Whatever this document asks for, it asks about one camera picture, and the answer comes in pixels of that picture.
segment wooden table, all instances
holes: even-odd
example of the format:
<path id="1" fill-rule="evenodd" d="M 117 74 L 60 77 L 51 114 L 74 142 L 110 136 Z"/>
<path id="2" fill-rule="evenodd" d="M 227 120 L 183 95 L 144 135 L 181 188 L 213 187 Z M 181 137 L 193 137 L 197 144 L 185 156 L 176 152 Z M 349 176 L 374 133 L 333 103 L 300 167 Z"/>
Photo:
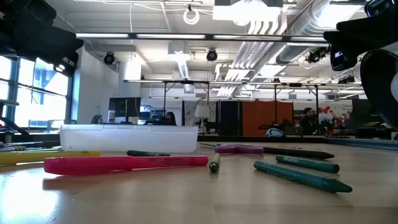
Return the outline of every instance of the wooden table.
<path id="1" fill-rule="evenodd" d="M 295 169 L 338 178 L 353 192 L 331 194 L 259 172 L 254 161 L 275 163 L 268 154 L 223 156 L 215 175 L 203 166 L 64 177 L 24 164 L 0 167 L 0 223 L 398 222 L 398 152 L 284 145 L 333 153 L 339 174 Z M 213 153 L 198 145 L 195 154 Z"/>

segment white plastic box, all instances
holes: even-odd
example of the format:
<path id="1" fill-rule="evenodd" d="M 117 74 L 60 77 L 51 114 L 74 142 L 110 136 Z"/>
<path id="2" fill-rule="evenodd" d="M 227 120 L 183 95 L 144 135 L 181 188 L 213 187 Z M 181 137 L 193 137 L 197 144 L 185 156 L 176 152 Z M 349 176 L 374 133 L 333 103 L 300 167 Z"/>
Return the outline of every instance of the white plastic box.
<path id="1" fill-rule="evenodd" d="M 198 130 L 188 126 L 65 124 L 61 146 L 66 151 L 193 152 Z"/>

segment person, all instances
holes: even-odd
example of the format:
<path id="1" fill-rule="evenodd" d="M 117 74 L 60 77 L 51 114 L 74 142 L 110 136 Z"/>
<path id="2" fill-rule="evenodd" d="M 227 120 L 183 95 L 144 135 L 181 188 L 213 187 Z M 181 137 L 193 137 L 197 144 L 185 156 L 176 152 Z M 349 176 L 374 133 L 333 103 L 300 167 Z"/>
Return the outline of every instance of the person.
<path id="1" fill-rule="evenodd" d="M 303 134 L 313 134 L 317 130 L 317 118 L 312 108 L 304 109 L 305 116 L 301 119 L 300 125 Z"/>
<path id="2" fill-rule="evenodd" d="M 173 112 L 167 112 L 165 115 L 166 125 L 176 126 L 175 116 Z"/>

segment orange panel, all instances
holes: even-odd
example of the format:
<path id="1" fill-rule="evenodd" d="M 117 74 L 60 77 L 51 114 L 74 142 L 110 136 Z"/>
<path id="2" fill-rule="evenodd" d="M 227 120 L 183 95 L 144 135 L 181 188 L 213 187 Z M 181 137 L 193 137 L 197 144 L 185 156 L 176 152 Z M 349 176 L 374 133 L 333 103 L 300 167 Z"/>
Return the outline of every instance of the orange panel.
<path id="1" fill-rule="evenodd" d="M 292 121 L 293 103 L 277 102 L 277 119 L 282 123 L 284 119 Z M 275 101 L 243 102 L 243 135 L 265 136 L 266 129 L 259 126 L 270 126 L 275 120 Z"/>

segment green marker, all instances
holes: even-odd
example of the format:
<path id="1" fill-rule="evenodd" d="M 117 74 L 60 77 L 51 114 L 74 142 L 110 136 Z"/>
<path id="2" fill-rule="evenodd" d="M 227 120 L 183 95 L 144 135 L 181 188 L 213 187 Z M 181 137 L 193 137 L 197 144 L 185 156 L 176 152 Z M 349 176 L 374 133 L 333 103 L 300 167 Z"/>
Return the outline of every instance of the green marker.
<path id="1" fill-rule="evenodd" d="M 337 174 L 338 171 L 340 170 L 340 166 L 338 166 L 338 164 L 329 164 L 326 162 L 318 162 L 318 161 L 312 161 L 309 159 L 300 159 L 300 158 L 290 157 L 290 156 L 278 155 L 278 156 L 276 156 L 276 160 L 278 162 L 281 162 L 284 164 L 290 164 L 290 165 L 306 167 L 306 168 L 310 168 L 310 169 L 322 170 L 322 171 L 331 172 L 334 174 Z"/>
<path id="2" fill-rule="evenodd" d="M 284 167 L 268 164 L 261 161 L 256 161 L 254 163 L 254 167 L 259 171 L 267 172 L 269 174 L 274 174 L 279 177 L 283 177 L 288 180 L 293 180 L 300 184 L 305 184 L 311 187 L 316 187 L 321 190 L 326 190 L 327 192 L 331 193 L 353 191 L 353 189 L 350 186 L 343 184 L 336 179 L 331 179 L 328 177 L 320 177 L 318 175 L 306 174 L 304 172 L 287 169 Z"/>
<path id="3" fill-rule="evenodd" d="M 216 153 L 213 157 L 213 160 L 209 163 L 209 169 L 211 172 L 217 172 L 220 168 L 220 154 Z"/>
<path id="4" fill-rule="evenodd" d="M 166 153 L 158 153 L 158 152 L 142 152 L 142 151 L 135 151 L 135 150 L 128 150 L 128 156 L 170 156 L 170 154 Z"/>

